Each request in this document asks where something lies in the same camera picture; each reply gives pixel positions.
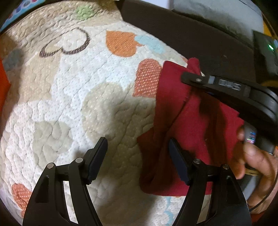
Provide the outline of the person's right hand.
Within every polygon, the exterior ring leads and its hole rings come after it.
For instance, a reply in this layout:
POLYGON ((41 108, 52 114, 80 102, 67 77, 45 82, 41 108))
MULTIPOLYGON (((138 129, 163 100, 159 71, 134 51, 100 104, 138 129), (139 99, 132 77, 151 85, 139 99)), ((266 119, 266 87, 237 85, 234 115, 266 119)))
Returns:
POLYGON ((238 142, 230 160, 230 167, 236 177, 245 175, 245 165, 249 165, 261 174, 261 180, 247 200, 252 214, 260 214, 269 207, 277 193, 277 149, 269 154, 251 143, 244 142, 244 128, 237 131, 238 142))

